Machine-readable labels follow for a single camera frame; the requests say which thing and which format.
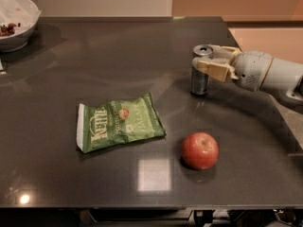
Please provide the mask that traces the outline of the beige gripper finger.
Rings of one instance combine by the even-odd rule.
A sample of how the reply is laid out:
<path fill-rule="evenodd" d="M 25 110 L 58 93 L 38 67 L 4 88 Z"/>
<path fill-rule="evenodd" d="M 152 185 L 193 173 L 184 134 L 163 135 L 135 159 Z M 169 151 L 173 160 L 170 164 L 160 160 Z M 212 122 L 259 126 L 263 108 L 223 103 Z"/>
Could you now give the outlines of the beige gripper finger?
<path fill-rule="evenodd" d="M 192 65 L 201 73 L 209 75 L 211 78 L 221 82 L 226 82 L 229 79 L 238 79 L 235 68 L 227 62 L 221 62 L 217 59 L 194 58 Z"/>
<path fill-rule="evenodd" d="M 214 59 L 226 59 L 232 61 L 241 53 L 241 50 L 234 46 L 212 44 L 211 47 L 213 49 Z"/>

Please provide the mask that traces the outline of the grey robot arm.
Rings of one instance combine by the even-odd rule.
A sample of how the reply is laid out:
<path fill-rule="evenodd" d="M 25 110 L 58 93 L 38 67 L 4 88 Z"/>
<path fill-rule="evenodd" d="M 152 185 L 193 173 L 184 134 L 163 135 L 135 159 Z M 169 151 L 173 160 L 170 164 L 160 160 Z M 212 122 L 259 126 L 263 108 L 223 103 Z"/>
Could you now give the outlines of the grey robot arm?
<path fill-rule="evenodd" d="M 274 58 L 260 51 L 238 47 L 199 44 L 193 48 L 193 67 L 221 82 L 231 80 L 251 92 L 262 91 L 278 103 L 302 111 L 303 64 Z"/>

